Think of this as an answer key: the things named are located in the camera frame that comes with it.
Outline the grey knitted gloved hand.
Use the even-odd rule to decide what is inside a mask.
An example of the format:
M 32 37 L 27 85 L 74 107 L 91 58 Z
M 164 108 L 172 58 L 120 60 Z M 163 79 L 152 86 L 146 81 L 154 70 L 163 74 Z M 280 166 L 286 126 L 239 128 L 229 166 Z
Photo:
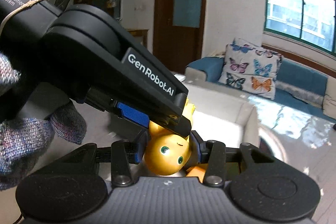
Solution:
M 87 131 L 69 96 L 49 79 L 23 92 L 28 97 L 20 109 L 1 119 L 1 190 L 17 186 L 28 175 L 55 135 L 81 144 Z

